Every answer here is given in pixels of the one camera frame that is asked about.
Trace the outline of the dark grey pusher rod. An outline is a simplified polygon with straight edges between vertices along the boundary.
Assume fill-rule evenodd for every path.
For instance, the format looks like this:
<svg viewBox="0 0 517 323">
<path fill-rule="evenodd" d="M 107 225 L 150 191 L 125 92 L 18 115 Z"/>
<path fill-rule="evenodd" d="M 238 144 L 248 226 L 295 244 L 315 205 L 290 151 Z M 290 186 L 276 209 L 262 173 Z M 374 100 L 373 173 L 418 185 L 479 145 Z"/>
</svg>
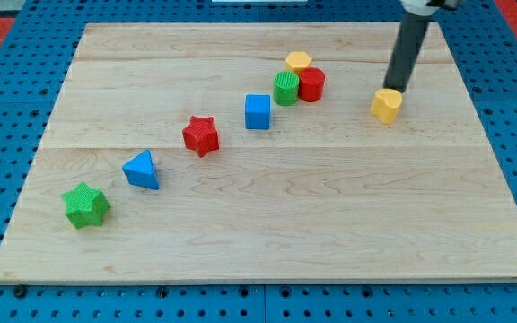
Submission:
<svg viewBox="0 0 517 323">
<path fill-rule="evenodd" d="M 383 88 L 406 91 L 430 21 L 430 15 L 404 13 L 382 83 Z"/>
</svg>

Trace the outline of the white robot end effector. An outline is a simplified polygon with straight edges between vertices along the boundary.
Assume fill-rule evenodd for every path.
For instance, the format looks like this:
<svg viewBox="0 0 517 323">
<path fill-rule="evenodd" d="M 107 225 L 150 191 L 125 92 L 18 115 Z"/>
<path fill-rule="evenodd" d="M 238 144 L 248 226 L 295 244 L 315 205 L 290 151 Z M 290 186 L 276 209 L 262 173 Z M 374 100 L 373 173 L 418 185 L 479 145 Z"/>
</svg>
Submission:
<svg viewBox="0 0 517 323">
<path fill-rule="evenodd" d="M 432 16 L 439 9 L 454 11 L 463 0 L 400 0 L 402 7 L 418 16 Z"/>
</svg>

